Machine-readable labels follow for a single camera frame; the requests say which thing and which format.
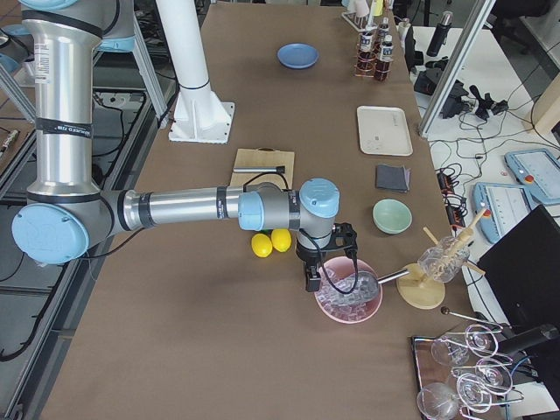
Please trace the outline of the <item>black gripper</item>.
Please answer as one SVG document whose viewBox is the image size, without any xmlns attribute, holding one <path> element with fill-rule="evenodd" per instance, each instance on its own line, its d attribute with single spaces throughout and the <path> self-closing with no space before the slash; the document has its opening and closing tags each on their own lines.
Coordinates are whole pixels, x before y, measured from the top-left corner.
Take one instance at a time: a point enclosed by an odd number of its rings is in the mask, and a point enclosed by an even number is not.
<svg viewBox="0 0 560 420">
<path fill-rule="evenodd" d="M 321 285 L 319 268 L 328 253 L 343 251 L 345 256 L 357 265 L 357 232 L 350 223 L 334 223 L 325 237 L 312 236 L 304 229 L 297 231 L 296 254 L 304 263 L 305 290 L 317 292 Z"/>
</svg>

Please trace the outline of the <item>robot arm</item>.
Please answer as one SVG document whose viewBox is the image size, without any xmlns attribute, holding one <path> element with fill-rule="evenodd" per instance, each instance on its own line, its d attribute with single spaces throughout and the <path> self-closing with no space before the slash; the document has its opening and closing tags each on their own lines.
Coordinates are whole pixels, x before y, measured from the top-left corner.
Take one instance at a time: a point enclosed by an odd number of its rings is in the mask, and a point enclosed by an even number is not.
<svg viewBox="0 0 560 420">
<path fill-rule="evenodd" d="M 25 1 L 34 40 L 37 177 L 11 232 L 31 259 L 62 264 L 124 231 L 168 223 L 237 219 L 244 230 L 297 235 L 305 288 L 319 290 L 325 255 L 357 257 L 356 233 L 338 223 L 340 193 L 323 178 L 293 191 L 271 183 L 176 192 L 103 191 L 92 178 L 93 55 L 134 48 L 130 1 Z"/>
</svg>

